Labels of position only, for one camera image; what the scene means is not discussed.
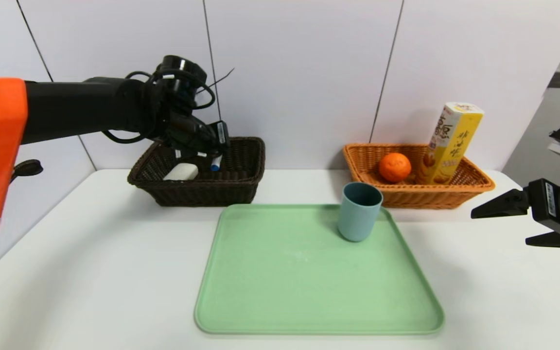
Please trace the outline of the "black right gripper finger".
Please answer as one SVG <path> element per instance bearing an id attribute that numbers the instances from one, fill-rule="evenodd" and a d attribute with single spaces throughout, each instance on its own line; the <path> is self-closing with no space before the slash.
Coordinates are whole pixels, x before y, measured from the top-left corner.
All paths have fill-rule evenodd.
<path id="1" fill-rule="evenodd" d="M 549 232 L 542 235 L 528 237 L 525 240 L 528 246 L 560 248 L 560 233 Z"/>
<path id="2" fill-rule="evenodd" d="M 511 189 L 474 208 L 471 211 L 471 219 L 527 215 L 529 208 L 527 193 L 520 189 Z"/>

